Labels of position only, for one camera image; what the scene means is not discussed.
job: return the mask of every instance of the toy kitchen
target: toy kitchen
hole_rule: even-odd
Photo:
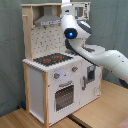
[[[76,20],[89,20],[90,2],[74,2]],[[60,23],[61,3],[22,6],[26,108],[49,127],[101,94],[102,67],[68,50]],[[105,49],[85,44],[92,54]]]

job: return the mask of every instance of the small red object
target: small red object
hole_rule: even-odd
[[[49,62],[49,61],[51,61],[50,59],[44,59],[43,61],[45,61],[45,62]]]

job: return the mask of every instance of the blue light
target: blue light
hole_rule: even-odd
[[[72,32],[70,32],[70,33],[68,34],[68,36],[69,36],[69,37],[72,37],[72,36],[73,36],[73,33],[72,33]]]

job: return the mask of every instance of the oven window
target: oven window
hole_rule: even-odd
[[[74,101],[74,85],[68,86],[55,93],[56,111],[59,111]]]

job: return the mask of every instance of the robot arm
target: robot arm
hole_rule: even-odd
[[[63,15],[61,19],[62,31],[68,39],[66,47],[75,51],[89,62],[107,68],[128,84],[128,59],[122,53],[117,50],[109,50],[101,54],[93,55],[81,47],[83,44],[81,38],[89,38],[91,35],[91,27],[84,21],[75,20],[72,15],[70,0],[66,1],[67,2],[63,3],[62,0]],[[66,3],[68,3],[68,5],[70,4],[71,12],[66,7]]]

